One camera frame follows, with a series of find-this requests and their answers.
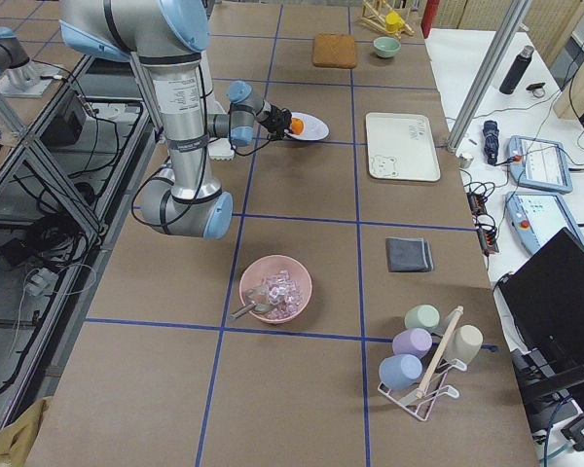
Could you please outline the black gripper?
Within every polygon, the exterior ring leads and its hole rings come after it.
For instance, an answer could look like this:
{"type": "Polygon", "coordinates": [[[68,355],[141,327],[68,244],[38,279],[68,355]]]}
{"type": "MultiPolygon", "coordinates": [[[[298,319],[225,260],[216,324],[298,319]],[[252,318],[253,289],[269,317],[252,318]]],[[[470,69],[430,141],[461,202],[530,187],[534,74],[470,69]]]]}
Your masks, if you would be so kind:
{"type": "Polygon", "coordinates": [[[286,108],[280,109],[271,105],[269,109],[264,109],[258,115],[258,122],[269,135],[284,135],[290,131],[292,113],[286,108]]]}

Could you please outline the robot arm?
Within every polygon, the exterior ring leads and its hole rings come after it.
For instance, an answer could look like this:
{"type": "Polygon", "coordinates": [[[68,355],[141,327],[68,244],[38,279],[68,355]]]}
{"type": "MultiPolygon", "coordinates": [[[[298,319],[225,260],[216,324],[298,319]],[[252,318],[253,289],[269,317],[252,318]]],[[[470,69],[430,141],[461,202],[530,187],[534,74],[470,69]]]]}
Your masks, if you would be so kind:
{"type": "Polygon", "coordinates": [[[220,238],[231,224],[233,197],[213,176],[208,145],[249,145],[255,124],[274,140],[291,128],[292,115],[244,81],[228,89],[230,109],[213,113],[201,64],[209,45],[202,1],[63,1],[64,43],[86,55],[140,63],[139,84],[154,94],[168,164],[143,185],[137,220],[161,234],[220,238]]]}

